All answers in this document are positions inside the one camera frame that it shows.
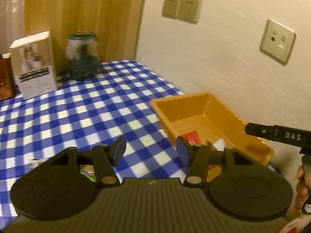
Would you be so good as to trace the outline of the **person's right hand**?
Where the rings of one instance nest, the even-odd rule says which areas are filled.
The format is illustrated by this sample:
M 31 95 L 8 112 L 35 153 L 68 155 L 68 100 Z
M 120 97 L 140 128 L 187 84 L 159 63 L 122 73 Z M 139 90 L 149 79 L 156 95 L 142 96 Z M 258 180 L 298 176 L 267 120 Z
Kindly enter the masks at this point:
M 301 212 L 304 202 L 308 199 L 311 189 L 310 173 L 304 173 L 303 167 L 299 167 L 296 178 L 298 183 L 296 186 L 297 196 L 295 199 L 295 209 Z

